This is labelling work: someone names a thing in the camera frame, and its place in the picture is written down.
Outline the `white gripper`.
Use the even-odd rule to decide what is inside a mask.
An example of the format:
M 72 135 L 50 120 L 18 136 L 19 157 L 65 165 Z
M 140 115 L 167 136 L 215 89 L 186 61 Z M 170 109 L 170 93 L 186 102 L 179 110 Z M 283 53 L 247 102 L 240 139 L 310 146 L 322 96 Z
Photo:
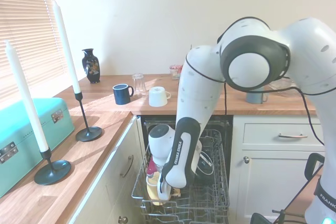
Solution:
M 159 200 L 168 201 L 171 198 L 171 186 L 165 181 L 162 175 L 157 182 L 157 195 Z

